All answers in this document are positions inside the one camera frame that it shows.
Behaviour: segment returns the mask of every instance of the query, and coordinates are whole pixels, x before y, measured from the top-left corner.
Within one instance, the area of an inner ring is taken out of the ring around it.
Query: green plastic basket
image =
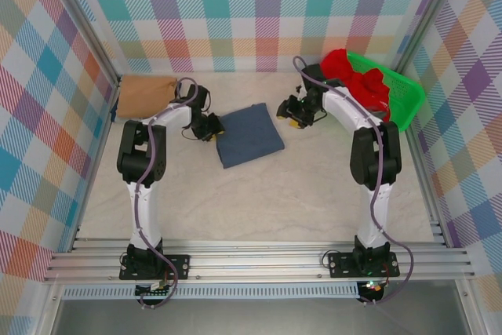
[[[389,93],[391,121],[398,125],[399,132],[402,133],[408,128],[418,109],[425,101],[425,92],[420,84],[356,53],[349,51],[347,57],[352,63],[354,71],[362,74],[373,68],[382,71],[384,84],[391,90]]]

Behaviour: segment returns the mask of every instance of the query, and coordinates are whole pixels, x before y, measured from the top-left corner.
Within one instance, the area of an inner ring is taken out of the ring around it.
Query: red cloth
[[[374,68],[365,74],[355,72],[347,58],[346,49],[333,50],[321,62],[326,78],[339,78],[351,95],[368,111],[385,111],[384,121],[391,117],[389,88],[384,84],[384,74]]]

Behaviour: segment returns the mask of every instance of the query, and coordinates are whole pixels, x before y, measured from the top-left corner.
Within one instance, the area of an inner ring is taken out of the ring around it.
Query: gray floor
[[[378,308],[348,299],[174,300],[156,311],[135,301],[64,301],[56,323],[53,335],[469,333],[454,282],[411,282]]]

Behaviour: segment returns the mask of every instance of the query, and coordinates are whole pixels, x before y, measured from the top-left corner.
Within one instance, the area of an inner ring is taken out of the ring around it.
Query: marble surface
[[[223,169],[216,145],[168,139],[159,222],[167,239],[349,241],[358,229],[359,187],[351,177],[351,135],[333,116],[306,129],[275,118],[293,93],[294,73],[190,74],[211,91],[218,115],[265,102],[286,149]],[[116,169],[122,124],[111,127],[79,236],[129,238],[132,215]],[[431,241],[427,211],[404,134],[402,172],[391,193],[388,231],[404,241]]]

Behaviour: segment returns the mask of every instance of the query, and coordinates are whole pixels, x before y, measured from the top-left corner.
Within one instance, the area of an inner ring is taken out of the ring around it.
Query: plaid fabric backdrop
[[[502,0],[447,0],[406,74],[427,93],[413,130],[449,232],[502,333]]]
[[[390,64],[420,12],[420,0],[81,2],[118,71],[144,73],[289,71],[294,55],[341,47]]]
[[[0,0],[0,334],[24,334],[70,236],[111,84],[60,0]]]

